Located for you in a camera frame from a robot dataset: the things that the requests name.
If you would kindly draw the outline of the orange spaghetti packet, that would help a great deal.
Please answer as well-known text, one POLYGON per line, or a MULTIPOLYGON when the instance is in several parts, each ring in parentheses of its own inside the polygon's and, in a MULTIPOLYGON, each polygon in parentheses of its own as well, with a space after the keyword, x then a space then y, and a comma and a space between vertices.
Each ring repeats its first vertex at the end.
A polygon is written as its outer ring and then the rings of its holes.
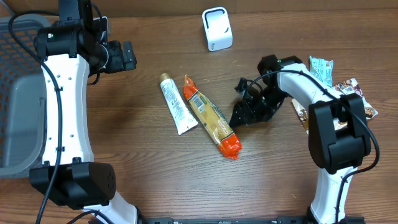
POLYGON ((228 159, 239 159, 243 146, 222 111, 200 91, 188 75, 184 77, 183 92, 187 103, 220 153, 228 159))

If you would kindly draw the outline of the white tube with gold cap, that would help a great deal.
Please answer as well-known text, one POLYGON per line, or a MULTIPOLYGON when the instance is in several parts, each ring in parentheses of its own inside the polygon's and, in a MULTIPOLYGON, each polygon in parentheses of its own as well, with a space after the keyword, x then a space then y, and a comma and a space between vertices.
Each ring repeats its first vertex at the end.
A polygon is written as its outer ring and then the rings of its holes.
POLYGON ((188 130, 194 128, 198 121, 191 114, 186 104, 182 100, 179 90, 168 73, 163 73, 159 77, 160 88, 163 96, 169 107, 170 114, 172 115, 178 135, 186 133, 188 130))

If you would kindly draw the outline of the teal snack packet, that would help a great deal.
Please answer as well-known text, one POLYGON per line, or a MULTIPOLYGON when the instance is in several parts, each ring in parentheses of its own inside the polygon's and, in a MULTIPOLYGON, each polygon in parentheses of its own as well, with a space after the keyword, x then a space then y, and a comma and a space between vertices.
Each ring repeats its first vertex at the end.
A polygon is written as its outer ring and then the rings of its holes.
POLYGON ((333 85, 334 61, 309 56, 310 73, 328 87, 333 85))

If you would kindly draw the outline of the beige pouch bag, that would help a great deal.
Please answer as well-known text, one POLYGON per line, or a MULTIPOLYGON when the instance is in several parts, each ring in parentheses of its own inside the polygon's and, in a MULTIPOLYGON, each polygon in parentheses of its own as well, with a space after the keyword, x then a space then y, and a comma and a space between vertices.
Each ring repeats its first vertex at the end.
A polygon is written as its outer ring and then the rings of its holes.
MULTIPOLYGON (((366 99, 363 95, 363 91, 360 88, 360 86, 355 78, 351 78, 344 82, 338 83, 337 85, 333 86, 333 88, 336 91, 343 93, 344 95, 349 95, 352 93, 359 95, 363 101, 366 119, 372 119, 373 117, 378 115, 378 112, 366 101, 366 99)), ((294 107, 294 109, 297 113, 297 116, 303 125, 305 132, 308 133, 309 132, 309 130, 308 130, 309 121, 308 121, 307 111, 296 99, 293 99, 291 101, 291 104, 294 107)))

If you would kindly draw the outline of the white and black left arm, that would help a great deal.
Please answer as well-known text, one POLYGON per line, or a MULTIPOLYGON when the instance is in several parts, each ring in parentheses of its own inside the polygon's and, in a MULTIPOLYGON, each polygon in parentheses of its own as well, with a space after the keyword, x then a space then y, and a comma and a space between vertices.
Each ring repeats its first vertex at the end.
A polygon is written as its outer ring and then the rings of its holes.
POLYGON ((108 19, 90 1, 60 1, 59 19, 38 31, 37 59, 46 86, 42 167, 31 185, 45 201, 92 214, 103 223, 141 223, 138 209, 116 190, 110 164, 95 162, 88 136, 86 88, 91 76, 136 68, 130 42, 108 40, 108 19))

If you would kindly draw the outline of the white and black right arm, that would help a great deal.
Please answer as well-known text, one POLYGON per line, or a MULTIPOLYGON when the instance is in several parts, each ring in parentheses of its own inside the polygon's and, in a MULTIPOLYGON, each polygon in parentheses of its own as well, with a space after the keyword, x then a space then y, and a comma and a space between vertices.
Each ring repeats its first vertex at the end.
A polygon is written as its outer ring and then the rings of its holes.
POLYGON ((287 97, 307 112, 308 149, 318 167, 317 189, 304 223, 364 223, 348 217, 345 201, 352 176, 371 152, 371 133, 363 101, 336 91, 316 77, 296 56, 263 57, 255 80, 241 78, 241 94, 229 122, 232 128, 270 120, 287 97))

